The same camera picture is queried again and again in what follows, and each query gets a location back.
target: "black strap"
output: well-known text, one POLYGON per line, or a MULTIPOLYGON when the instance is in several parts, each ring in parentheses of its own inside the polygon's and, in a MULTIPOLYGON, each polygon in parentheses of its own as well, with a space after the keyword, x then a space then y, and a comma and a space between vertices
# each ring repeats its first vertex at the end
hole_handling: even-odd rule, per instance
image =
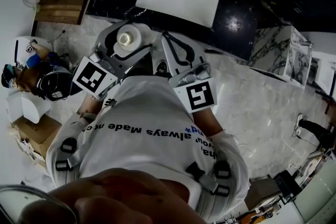
POLYGON ((332 97, 332 94, 334 93, 335 82, 336 82, 336 72, 334 72, 334 77, 332 78, 332 84, 331 84, 331 89, 330 89, 330 94, 329 94, 331 97, 332 97))
POLYGON ((0 223, 3 224, 11 224, 12 222, 9 221, 10 217, 6 213, 6 210, 0 205, 0 223))
POLYGON ((16 40, 16 44, 15 44, 15 54, 14 54, 14 63, 15 63, 16 66, 17 66, 17 50, 18 50, 18 47, 19 47, 19 41, 16 40))
POLYGON ((52 72, 54 69, 52 66, 49 66, 48 68, 46 68, 45 70, 41 71, 40 74, 37 76, 37 84, 36 84, 36 95, 41 97, 43 100, 46 100, 46 91, 44 91, 43 89, 41 89, 40 85, 41 85, 41 81, 42 79, 45 77, 45 75, 49 74, 50 72, 52 72))
MULTIPOLYGON (((65 139, 62 143, 60 150, 65 153, 73 154, 77 148, 77 140, 73 137, 65 139)), ((73 168, 70 168, 67 160, 65 161, 56 161, 55 163, 56 171, 72 171, 73 168)))
POLYGON ((193 162, 185 171, 188 174, 192 174, 197 182, 199 182, 200 177, 205 174, 205 172, 198 167, 197 162, 193 162))

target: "cardboard box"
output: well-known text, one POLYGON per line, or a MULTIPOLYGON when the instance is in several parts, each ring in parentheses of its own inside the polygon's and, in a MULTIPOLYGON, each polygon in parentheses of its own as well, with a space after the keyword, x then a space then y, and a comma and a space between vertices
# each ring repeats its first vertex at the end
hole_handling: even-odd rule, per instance
POLYGON ((43 115, 40 121, 35 124, 23 116, 13 123, 19 130, 21 139, 27 140, 34 151, 46 159, 47 151, 61 124, 58 121, 43 115))
POLYGON ((281 190, 271 177, 255 181, 250 179, 250 183, 251 186, 245 198, 245 204, 249 211, 254 210, 265 201, 278 197, 281 194, 281 190))

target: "white wall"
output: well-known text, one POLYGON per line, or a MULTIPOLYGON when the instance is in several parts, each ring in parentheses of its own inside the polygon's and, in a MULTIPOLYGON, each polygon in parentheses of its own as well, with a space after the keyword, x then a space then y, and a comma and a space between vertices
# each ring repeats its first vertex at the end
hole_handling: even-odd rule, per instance
MULTIPOLYGON (((14 54, 13 38, 30 35, 35 14, 22 0, 0 0, 0 67, 9 63, 14 54)), ((22 153, 14 140, 8 137, 4 99, 8 90, 0 86, 0 184, 19 183, 22 180, 22 153)))
POLYGON ((336 33, 301 32, 309 41, 314 43, 313 57, 336 61, 336 33))
POLYGON ((278 215, 266 219, 262 224, 305 224, 294 203, 290 202, 279 210, 278 215))
POLYGON ((327 160, 321 170, 296 197, 295 205, 307 222, 336 194, 336 164, 327 160))

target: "marble floor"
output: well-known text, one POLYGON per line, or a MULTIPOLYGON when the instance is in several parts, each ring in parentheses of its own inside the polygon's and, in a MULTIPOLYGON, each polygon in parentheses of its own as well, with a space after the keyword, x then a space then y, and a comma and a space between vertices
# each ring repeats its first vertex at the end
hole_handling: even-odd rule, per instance
MULTIPOLYGON (((88 55, 96 37, 110 23, 89 16, 81 26, 38 23, 36 35, 55 39, 54 50, 68 52, 73 63, 88 55)), ((164 57, 162 48, 155 45, 153 60, 164 57)), ((324 127, 328 117, 324 114, 326 103, 312 88, 305 90, 264 76, 246 66, 237 64, 230 56, 207 55, 217 79, 218 105, 214 114, 228 133, 235 135, 251 178, 277 173, 287 169, 291 174, 318 145, 318 140, 308 131, 300 136, 310 143, 292 137, 299 112, 324 127)), ((64 122, 69 113, 76 111, 85 93, 52 104, 49 115, 64 122)))

